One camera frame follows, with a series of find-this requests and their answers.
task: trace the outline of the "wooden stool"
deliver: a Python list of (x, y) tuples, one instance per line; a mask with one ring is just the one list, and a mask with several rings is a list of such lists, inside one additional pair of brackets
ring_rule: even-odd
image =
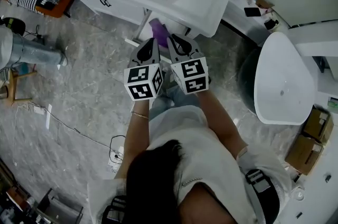
[(10, 84), (8, 85), (8, 97), (6, 99), (6, 102), (9, 106), (11, 106), (13, 103), (17, 103), (17, 102), (32, 101), (32, 98), (15, 99), (16, 83), (17, 83), (18, 79), (34, 76), (34, 75), (36, 75), (36, 73), (37, 73), (36, 71), (33, 71), (33, 72), (28, 73), (28, 74), (23, 74), (23, 75), (19, 76), (16, 72), (13, 73), (13, 71), (11, 69), (9, 70), (8, 80), (9, 80)]

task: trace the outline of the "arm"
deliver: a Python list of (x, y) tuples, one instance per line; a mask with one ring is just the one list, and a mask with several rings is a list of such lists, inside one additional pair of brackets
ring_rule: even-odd
[[(149, 117), (149, 100), (136, 101), (133, 112)], [(149, 147), (149, 120), (132, 114), (124, 145), (123, 161), (115, 178), (127, 177), (134, 158)]]
[(236, 158), (238, 153), (248, 144), (242, 140), (236, 125), (210, 90), (198, 92), (197, 96), (210, 129), (216, 133), (220, 142)]

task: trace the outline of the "purple object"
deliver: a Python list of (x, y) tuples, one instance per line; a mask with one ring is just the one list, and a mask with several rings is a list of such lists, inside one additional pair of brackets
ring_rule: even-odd
[(154, 18), (149, 21), (153, 30), (153, 37), (157, 40), (158, 44), (168, 48), (167, 38), (170, 37), (170, 33), (166, 29), (165, 25), (162, 25), (158, 18)]

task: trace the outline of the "cabinet handle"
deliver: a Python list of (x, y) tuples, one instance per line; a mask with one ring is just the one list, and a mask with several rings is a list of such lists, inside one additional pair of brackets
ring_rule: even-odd
[(106, 7), (111, 7), (111, 4), (107, 1), (107, 0), (100, 0), (100, 3), (103, 5), (103, 6), (106, 6)]

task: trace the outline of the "cable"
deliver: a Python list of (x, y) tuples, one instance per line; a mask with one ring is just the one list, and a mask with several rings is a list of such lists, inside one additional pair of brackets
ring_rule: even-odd
[(29, 31), (25, 31), (26, 32), (26, 35), (24, 36), (24, 38), (27, 36), (27, 35), (33, 35), (33, 36), (36, 36), (36, 37), (39, 37), (39, 29), (40, 29), (40, 25), (36, 25), (35, 27), (35, 33), (34, 32), (29, 32)]
[(113, 161), (113, 160), (111, 159), (111, 157), (110, 157), (110, 153), (111, 153), (111, 152), (114, 152), (114, 153), (115, 153), (115, 158), (117, 158), (117, 159), (123, 161), (123, 155), (122, 155), (120, 152), (116, 152), (115, 150), (111, 149), (111, 143), (112, 143), (112, 140), (113, 140), (114, 138), (116, 138), (116, 137), (124, 137), (124, 138), (126, 138), (124, 135), (116, 135), (116, 136), (113, 136), (113, 137), (111, 138), (111, 140), (110, 140), (110, 144), (109, 144), (109, 147), (108, 147), (107, 145), (102, 144), (102, 143), (100, 143), (100, 142), (97, 142), (97, 141), (91, 139), (90, 137), (87, 137), (86, 135), (80, 133), (80, 131), (78, 131), (76, 128), (71, 128), (71, 127), (69, 127), (69, 126), (66, 125), (64, 122), (62, 122), (61, 120), (59, 120), (58, 118), (56, 118), (56, 117), (55, 117), (48, 109), (46, 109), (45, 107), (40, 106), (40, 105), (38, 105), (38, 104), (35, 104), (35, 103), (33, 103), (33, 102), (30, 102), (29, 104), (23, 104), (23, 105), (21, 105), (21, 106), (18, 106), (18, 107), (17, 107), (17, 110), (16, 110), (16, 113), (15, 113), (14, 135), (13, 135), (13, 136), (14, 136), (14, 139), (13, 139), (13, 157), (12, 157), (12, 160), (13, 160), (13, 163), (14, 163), (15, 166), (16, 166), (16, 162), (14, 161), (14, 150), (15, 150), (15, 137), (16, 137), (16, 121), (17, 121), (17, 113), (18, 113), (19, 108), (24, 108), (24, 109), (26, 109), (26, 110), (28, 110), (28, 111), (31, 111), (31, 110), (30, 110), (30, 105), (33, 106), (33, 107), (39, 107), (39, 108), (42, 108), (42, 109), (46, 110), (46, 111), (47, 111), (47, 112), (48, 112), (55, 120), (57, 120), (58, 122), (60, 122), (60, 123), (61, 123), (63, 126), (65, 126), (66, 128), (68, 128), (68, 129), (70, 129), (70, 130), (76, 132), (78, 135), (80, 135), (80, 136), (82, 136), (82, 137), (85, 137), (86, 139), (88, 139), (88, 140), (90, 140), (90, 141), (92, 141), (92, 142), (95, 142), (96, 144), (99, 144), (99, 145), (101, 145), (101, 146), (103, 146), (103, 147), (105, 147), (105, 148), (109, 148), (109, 159), (110, 159), (110, 161), (112, 161), (113, 163), (115, 163), (115, 164), (121, 164), (121, 163), (115, 162), (115, 161)]
[(121, 163), (114, 162), (113, 160), (111, 160), (111, 157), (110, 157), (110, 153), (113, 151), (113, 152), (115, 153), (115, 158), (120, 159), (121, 161), (123, 161), (122, 158), (118, 157), (118, 154), (120, 154), (120, 153), (119, 153), (119, 152), (116, 152), (116, 151), (113, 150), (113, 149), (111, 149), (111, 142), (112, 142), (112, 140), (113, 140), (114, 138), (116, 138), (116, 137), (124, 137), (124, 138), (126, 138), (126, 136), (124, 136), (124, 135), (116, 135), (116, 136), (113, 136), (113, 137), (111, 138), (110, 144), (109, 144), (109, 159), (110, 159), (110, 161), (112, 161), (112, 162), (115, 163), (115, 164), (121, 164)]

